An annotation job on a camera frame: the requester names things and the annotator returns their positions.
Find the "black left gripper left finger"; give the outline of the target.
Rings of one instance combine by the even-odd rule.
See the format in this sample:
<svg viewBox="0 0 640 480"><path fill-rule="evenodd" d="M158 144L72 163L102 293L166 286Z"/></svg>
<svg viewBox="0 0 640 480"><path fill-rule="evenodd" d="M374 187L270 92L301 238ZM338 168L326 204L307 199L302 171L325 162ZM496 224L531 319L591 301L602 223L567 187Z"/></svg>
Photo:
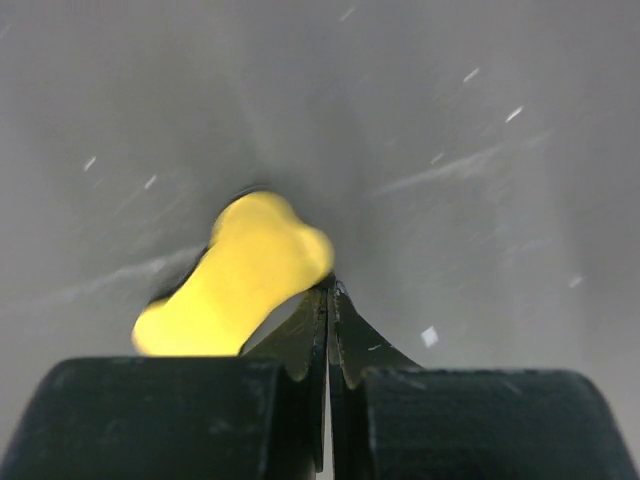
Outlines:
<svg viewBox="0 0 640 480"><path fill-rule="evenodd" d="M75 358L31 397L5 479L312 479L324 466L327 293L233 357Z"/></svg>

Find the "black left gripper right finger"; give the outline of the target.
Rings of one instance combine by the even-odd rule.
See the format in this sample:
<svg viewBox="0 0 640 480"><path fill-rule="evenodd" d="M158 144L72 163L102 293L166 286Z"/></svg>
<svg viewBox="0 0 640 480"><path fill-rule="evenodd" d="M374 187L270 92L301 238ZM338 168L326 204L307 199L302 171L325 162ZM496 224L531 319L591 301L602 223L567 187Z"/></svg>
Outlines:
<svg viewBox="0 0 640 480"><path fill-rule="evenodd" d="M327 294L338 479L635 479L608 402L550 369L426 369Z"/></svg>

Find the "yellow bone-shaped eraser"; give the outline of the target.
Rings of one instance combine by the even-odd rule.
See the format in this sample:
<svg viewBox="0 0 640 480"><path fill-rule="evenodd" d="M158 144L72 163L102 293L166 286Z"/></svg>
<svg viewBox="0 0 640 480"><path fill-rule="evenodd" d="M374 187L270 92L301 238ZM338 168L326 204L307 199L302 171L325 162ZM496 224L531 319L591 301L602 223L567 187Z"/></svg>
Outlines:
<svg viewBox="0 0 640 480"><path fill-rule="evenodd" d="M132 342L151 356L236 355L273 310L322 281L333 262L327 235L282 196L248 193L218 216L184 283L139 315Z"/></svg>

